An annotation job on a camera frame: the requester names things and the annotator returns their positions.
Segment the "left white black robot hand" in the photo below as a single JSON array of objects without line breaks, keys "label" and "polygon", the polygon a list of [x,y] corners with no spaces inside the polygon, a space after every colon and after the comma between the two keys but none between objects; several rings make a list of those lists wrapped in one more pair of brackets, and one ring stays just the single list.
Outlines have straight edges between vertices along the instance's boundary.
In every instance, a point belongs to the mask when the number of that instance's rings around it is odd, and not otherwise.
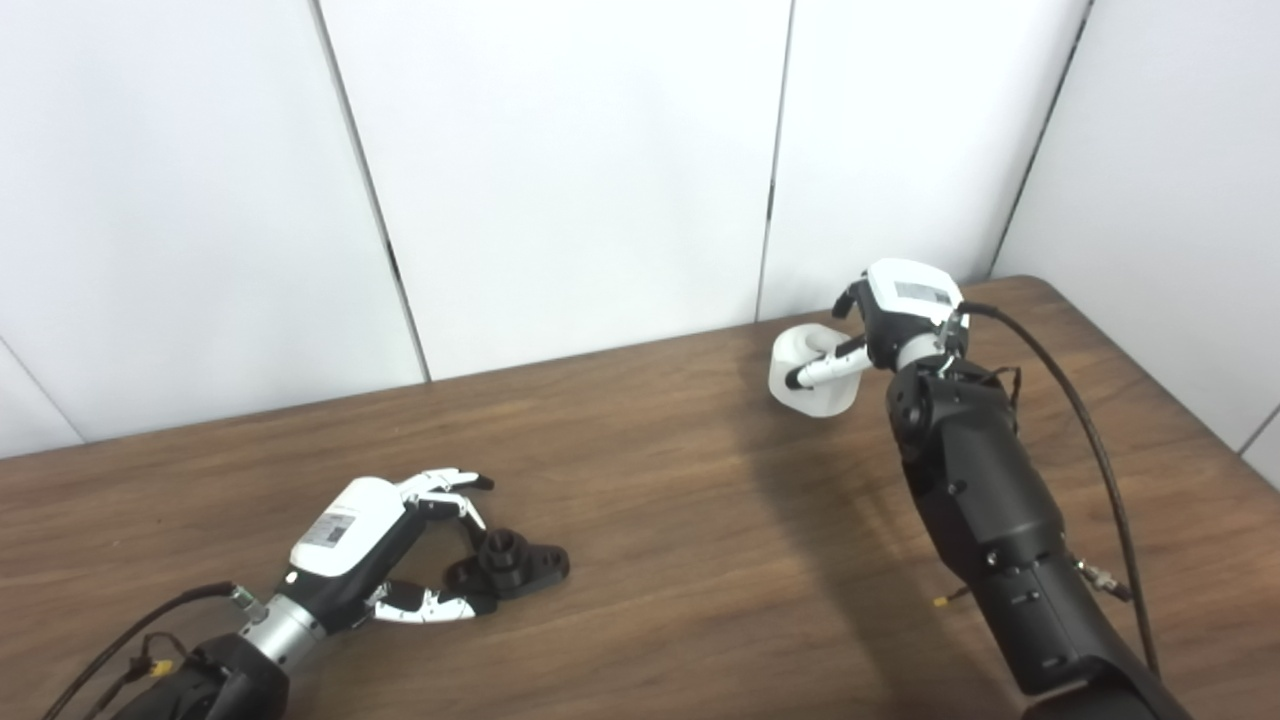
[{"label": "left white black robot hand", "polygon": [[390,579],[434,523],[460,521],[471,546],[479,547],[488,528],[462,491],[493,486],[492,479],[457,468],[420,471],[401,482],[356,478],[294,543],[276,593],[326,635],[369,620],[425,625],[493,614],[499,601],[490,594]]}]

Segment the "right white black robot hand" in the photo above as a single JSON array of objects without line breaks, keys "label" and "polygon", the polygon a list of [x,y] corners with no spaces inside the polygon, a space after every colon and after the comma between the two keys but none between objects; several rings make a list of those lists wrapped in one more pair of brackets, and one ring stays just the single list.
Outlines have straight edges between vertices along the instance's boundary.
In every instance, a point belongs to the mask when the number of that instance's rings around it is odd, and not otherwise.
[{"label": "right white black robot hand", "polygon": [[969,320],[960,311],[963,293],[936,266],[886,258],[870,264],[835,300],[831,315],[856,310],[863,333],[783,374],[791,391],[814,389],[868,369],[899,370],[923,357],[965,357]]}]

